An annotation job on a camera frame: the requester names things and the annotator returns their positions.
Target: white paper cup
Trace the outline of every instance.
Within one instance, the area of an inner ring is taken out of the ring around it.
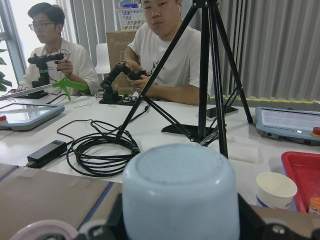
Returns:
[[[122,208],[130,240],[238,240],[235,174],[208,147],[172,144],[142,152],[125,167]]]
[[[256,177],[256,205],[287,210],[297,193],[297,185],[289,177],[276,172],[263,172]]]

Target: black tripod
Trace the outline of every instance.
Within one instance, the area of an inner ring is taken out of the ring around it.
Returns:
[[[195,134],[192,129],[193,126],[183,125],[174,119],[170,114],[168,114],[164,109],[158,106],[154,101],[146,96],[152,83],[155,81],[160,70],[164,66],[189,22],[195,15],[197,9],[202,9],[202,26],[201,26],[201,53],[200,53],[200,84],[199,84],[199,116],[198,116],[198,128]],[[223,102],[222,93],[222,80],[221,71],[219,63],[219,51],[218,51],[218,37],[217,37],[217,27],[222,39],[224,50],[229,60],[229,64],[235,79],[236,88],[231,94],[230,98],[226,102],[226,106]],[[213,70],[213,86],[215,95],[215,107],[216,107],[216,120],[217,127],[214,129],[206,129],[206,110],[207,110],[207,88],[208,88],[208,66],[209,66],[209,49],[211,47],[211,57],[212,57],[212,70]],[[130,120],[134,116],[136,110],[140,103],[145,100],[151,107],[153,107],[158,113],[160,113],[165,119],[167,119],[181,134],[184,134],[191,142],[197,142],[202,146],[208,146],[211,142],[219,139],[219,150],[220,153],[225,157],[228,157],[227,148],[227,137],[226,137],[226,125],[225,125],[225,113],[228,110],[231,97],[234,99],[240,96],[244,111],[247,117],[248,123],[252,123],[253,119],[251,117],[246,96],[240,81],[239,73],[233,54],[229,45],[227,34],[223,25],[223,21],[218,9],[217,0],[193,0],[192,7],[184,18],[179,30],[175,34],[173,40],[171,41],[169,47],[165,51],[162,59],[159,61],[157,67],[155,68],[153,74],[151,75],[148,83],[145,85],[140,96],[138,97],[136,103],[133,105],[128,116],[121,125],[118,135],[122,135]]]

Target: black base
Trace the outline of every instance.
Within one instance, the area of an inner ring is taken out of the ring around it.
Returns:
[[[104,99],[101,99],[99,101],[100,104],[118,104],[118,102],[121,100],[121,96],[118,96],[117,98],[115,99],[110,99],[110,100],[104,100]]]
[[[47,96],[48,93],[44,92],[43,90],[41,91],[36,91],[34,93],[30,93],[24,96],[18,96],[20,99],[40,99],[43,98],[44,96]]]
[[[135,104],[135,101],[131,101],[131,102],[122,102],[122,97],[119,96],[119,98],[117,100],[103,100],[101,99],[99,101],[100,104],[114,104],[114,105],[124,105],[124,106],[133,106]]]
[[[198,135],[198,126],[195,126],[195,125],[187,125],[187,124],[182,124],[182,126],[184,128],[186,128],[188,130],[188,132],[192,135],[192,136],[197,136]],[[207,132],[207,135],[210,135],[212,134],[215,129],[214,128],[209,128],[209,127],[206,127],[205,128],[205,131]],[[174,125],[169,125],[169,126],[166,126],[164,127],[161,132],[163,133],[171,133],[171,134],[183,134],[181,133],[181,131],[179,131]]]

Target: power adapter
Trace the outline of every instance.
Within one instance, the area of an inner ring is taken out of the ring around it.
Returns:
[[[64,141],[54,140],[27,156],[29,168],[39,169],[68,150]]]

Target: man's right hand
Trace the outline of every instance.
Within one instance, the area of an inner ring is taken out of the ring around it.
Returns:
[[[145,69],[143,69],[142,67],[140,67],[139,64],[138,64],[136,61],[127,60],[126,62],[128,63],[129,68],[130,68],[131,70],[138,69],[138,70],[145,71]]]

